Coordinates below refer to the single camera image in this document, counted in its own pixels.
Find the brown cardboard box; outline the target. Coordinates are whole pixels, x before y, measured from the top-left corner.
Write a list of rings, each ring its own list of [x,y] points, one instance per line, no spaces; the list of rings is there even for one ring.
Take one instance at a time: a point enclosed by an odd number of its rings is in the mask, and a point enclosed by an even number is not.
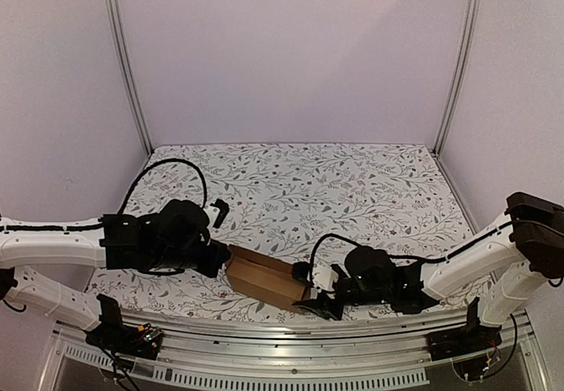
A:
[[[304,314],[293,304],[309,298],[309,288],[292,277],[293,265],[243,247],[230,245],[226,277],[231,289],[265,305]]]

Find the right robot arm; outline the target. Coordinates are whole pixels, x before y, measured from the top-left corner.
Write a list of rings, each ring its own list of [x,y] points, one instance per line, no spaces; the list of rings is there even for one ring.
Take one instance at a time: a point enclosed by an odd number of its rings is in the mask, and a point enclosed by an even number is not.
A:
[[[478,302],[477,317],[461,327],[456,345],[474,352],[542,284],[563,276],[563,208],[515,192],[488,227],[443,256],[392,255],[355,244],[342,265],[314,269],[296,262],[292,277],[309,296],[292,304],[338,321],[346,306],[387,304],[400,314],[420,314],[454,291],[500,268],[506,272]]]

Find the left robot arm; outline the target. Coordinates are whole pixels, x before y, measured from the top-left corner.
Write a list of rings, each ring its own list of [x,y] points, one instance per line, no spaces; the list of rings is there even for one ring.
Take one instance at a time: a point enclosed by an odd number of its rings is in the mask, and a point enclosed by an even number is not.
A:
[[[141,217],[119,213],[54,225],[6,218],[1,223],[1,298],[84,331],[95,330],[111,350],[124,350],[131,333],[121,324],[114,300],[74,290],[34,266],[133,269],[155,276],[194,270],[214,278],[231,254],[211,237],[211,230],[221,226],[228,212],[222,200],[205,207],[172,200],[161,211]]]

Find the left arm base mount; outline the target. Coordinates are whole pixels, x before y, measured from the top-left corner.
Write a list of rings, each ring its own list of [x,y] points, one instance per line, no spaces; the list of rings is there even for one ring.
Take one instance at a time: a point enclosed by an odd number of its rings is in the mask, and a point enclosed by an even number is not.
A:
[[[137,327],[104,322],[92,331],[87,331],[85,341],[109,353],[155,360],[160,353],[164,331],[155,342],[148,343],[137,340]]]

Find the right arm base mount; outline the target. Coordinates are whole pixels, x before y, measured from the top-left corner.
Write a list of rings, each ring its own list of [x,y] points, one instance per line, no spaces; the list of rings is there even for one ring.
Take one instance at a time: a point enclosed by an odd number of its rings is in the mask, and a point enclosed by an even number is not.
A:
[[[426,335],[433,361],[456,358],[500,345],[501,328],[469,327],[444,329]]]

